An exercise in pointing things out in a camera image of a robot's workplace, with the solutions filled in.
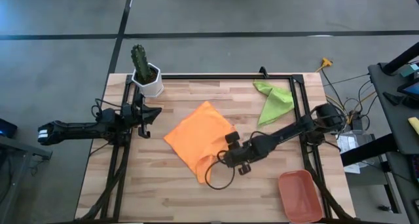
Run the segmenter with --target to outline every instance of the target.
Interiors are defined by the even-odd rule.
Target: towel
[[[228,149],[225,135],[234,131],[209,102],[204,102],[164,136],[164,140],[188,165],[198,182],[204,183],[206,170],[217,153]]]
[[[267,95],[257,126],[270,124],[281,115],[294,109],[293,95],[289,90],[273,86],[264,81],[254,81],[253,86]]]

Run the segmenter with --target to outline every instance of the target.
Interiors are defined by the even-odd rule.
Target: plastic container
[[[323,211],[311,174],[306,170],[286,172],[278,179],[283,208],[293,223],[319,221]]]

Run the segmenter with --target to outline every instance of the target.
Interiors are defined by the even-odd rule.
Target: potted cactus
[[[147,61],[144,47],[134,45],[131,50],[131,58],[135,69],[132,81],[139,87],[145,97],[155,98],[163,92],[161,70]]]

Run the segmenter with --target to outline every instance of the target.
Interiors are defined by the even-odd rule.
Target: green cloth
[[[294,109],[293,95],[289,90],[272,86],[264,81],[254,81],[253,86],[260,92],[267,95],[261,116],[257,126],[270,124],[281,115]]]

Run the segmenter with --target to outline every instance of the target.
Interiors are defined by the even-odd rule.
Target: table leg
[[[390,133],[377,140],[359,146],[356,149],[351,149],[341,154],[340,157],[342,158],[343,166],[348,166],[391,151],[397,151],[397,146],[393,134]]]

